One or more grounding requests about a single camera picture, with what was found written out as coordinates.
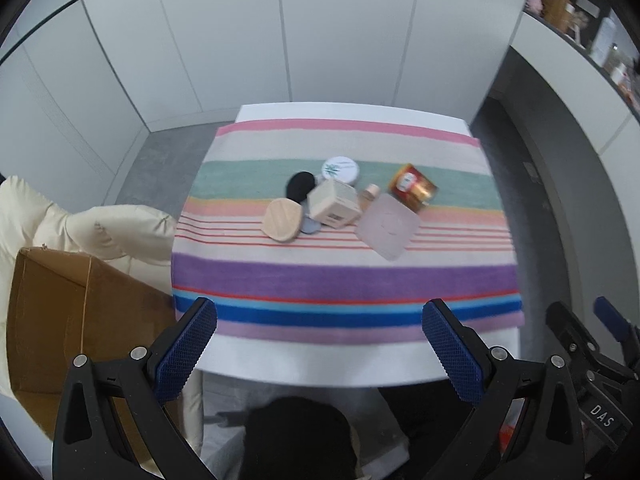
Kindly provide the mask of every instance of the tablecloth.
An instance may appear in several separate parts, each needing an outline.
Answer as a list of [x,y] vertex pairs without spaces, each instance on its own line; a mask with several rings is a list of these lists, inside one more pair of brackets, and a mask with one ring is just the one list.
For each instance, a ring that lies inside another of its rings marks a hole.
[[[358,187],[383,189],[411,162],[439,188],[405,253],[389,262],[354,226],[279,244],[260,231],[291,175],[334,155],[360,165]],[[207,296],[216,333],[310,344],[424,339],[421,309],[443,298],[484,332],[524,322],[516,259],[479,141],[432,128],[347,120],[263,120],[220,128],[178,221],[175,306]]]

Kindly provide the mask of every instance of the green stripe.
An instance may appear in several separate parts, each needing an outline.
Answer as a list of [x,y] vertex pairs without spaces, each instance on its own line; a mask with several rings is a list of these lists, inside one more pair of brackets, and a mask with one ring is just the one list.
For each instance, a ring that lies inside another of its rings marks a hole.
[[[357,188],[377,184],[386,189],[399,169],[398,164],[359,162]],[[322,160],[214,160],[205,162],[196,176],[190,195],[212,198],[271,199],[285,195],[291,175],[299,171],[319,173]],[[502,210],[502,203],[492,176],[466,171],[417,166],[436,186],[433,205]]]

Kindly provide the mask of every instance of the blue textured pad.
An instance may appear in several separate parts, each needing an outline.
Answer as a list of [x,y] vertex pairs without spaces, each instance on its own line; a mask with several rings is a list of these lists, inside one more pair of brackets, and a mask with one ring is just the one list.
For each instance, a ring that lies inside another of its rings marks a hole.
[[607,327],[617,342],[622,343],[629,337],[629,322],[622,317],[616,308],[604,296],[596,298],[593,313]]
[[212,301],[207,300],[156,367],[154,395],[160,404],[180,395],[217,323],[216,308]]
[[484,394],[482,369],[431,301],[422,308],[422,331],[460,399],[477,406]]

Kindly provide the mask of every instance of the silver bolt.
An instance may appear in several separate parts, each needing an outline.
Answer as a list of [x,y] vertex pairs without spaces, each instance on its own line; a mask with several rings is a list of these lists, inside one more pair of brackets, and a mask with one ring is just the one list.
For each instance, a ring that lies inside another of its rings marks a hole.
[[136,361],[138,361],[139,359],[142,359],[146,355],[146,348],[143,346],[136,346],[131,351],[130,355],[132,359],[135,359]]
[[551,364],[556,368],[562,368],[564,366],[564,359],[562,359],[559,355],[552,355]]
[[491,355],[498,359],[498,361],[504,361],[509,354],[501,346],[494,346],[491,348]]
[[84,354],[77,355],[76,358],[74,359],[74,366],[76,368],[83,366],[85,363],[86,363],[86,355]]

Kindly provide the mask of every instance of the black oval object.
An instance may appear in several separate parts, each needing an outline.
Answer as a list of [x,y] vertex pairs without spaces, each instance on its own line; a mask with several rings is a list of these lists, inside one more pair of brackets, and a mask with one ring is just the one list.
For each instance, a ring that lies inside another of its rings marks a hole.
[[306,196],[316,187],[316,178],[308,171],[300,171],[287,182],[286,197],[293,202],[304,202]]

